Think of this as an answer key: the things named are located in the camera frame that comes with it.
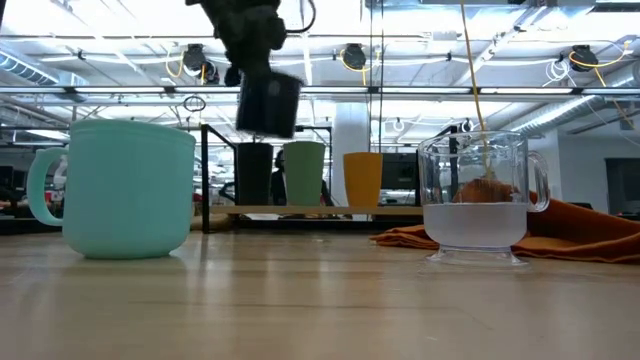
water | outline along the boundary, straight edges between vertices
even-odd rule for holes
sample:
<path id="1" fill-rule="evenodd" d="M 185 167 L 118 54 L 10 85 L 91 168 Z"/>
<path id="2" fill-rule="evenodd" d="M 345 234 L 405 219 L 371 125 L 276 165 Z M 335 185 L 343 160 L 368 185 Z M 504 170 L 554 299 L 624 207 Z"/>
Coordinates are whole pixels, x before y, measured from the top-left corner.
<path id="1" fill-rule="evenodd" d="M 441 245 L 508 247 L 527 230 L 526 203 L 434 204 L 423 213 L 427 234 Z"/>

black mug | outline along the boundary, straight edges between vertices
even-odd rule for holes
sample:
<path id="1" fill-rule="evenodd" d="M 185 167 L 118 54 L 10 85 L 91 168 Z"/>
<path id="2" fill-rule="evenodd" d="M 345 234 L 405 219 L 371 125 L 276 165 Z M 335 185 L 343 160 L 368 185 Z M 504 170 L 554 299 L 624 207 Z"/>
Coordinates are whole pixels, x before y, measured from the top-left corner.
<path id="1" fill-rule="evenodd" d="M 301 88 L 300 79 L 282 73 L 245 76 L 236 128 L 256 135 L 293 138 Z"/>

orange cloth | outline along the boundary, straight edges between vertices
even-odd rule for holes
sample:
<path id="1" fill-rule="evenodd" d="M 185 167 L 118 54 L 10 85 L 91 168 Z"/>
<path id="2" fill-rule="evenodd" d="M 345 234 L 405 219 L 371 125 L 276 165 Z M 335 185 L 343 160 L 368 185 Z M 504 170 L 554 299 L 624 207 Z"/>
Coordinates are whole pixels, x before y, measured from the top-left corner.
<path id="1" fill-rule="evenodd" d="M 466 185 L 456 195 L 464 202 L 510 200 L 510 188 L 486 180 Z M 551 200 L 542 213 L 527 215 L 528 232 L 512 247 L 514 254 L 539 258 L 640 263 L 640 223 Z M 372 237 L 378 245 L 437 250 L 424 226 L 391 229 Z"/>

glass mug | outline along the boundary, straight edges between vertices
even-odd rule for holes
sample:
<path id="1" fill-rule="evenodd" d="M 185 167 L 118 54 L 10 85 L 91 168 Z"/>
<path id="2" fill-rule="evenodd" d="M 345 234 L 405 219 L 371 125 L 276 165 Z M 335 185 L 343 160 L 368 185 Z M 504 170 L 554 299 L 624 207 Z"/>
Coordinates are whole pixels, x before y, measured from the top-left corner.
<path id="1" fill-rule="evenodd" d="M 440 244 L 430 261 L 468 265 L 526 264 L 511 245 L 527 231 L 527 211 L 549 205 L 547 165 L 510 131 L 454 133 L 418 147 L 425 231 Z M 537 200 L 529 195 L 529 169 Z"/>

wall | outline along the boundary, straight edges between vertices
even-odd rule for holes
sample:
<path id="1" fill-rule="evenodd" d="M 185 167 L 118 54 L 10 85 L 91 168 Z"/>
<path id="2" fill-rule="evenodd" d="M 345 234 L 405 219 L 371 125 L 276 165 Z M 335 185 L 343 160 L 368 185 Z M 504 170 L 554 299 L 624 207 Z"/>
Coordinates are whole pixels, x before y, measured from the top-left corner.
<path id="1" fill-rule="evenodd" d="M 640 147 L 621 137 L 561 137 L 563 200 L 587 202 L 608 213 L 607 158 L 640 158 Z"/>

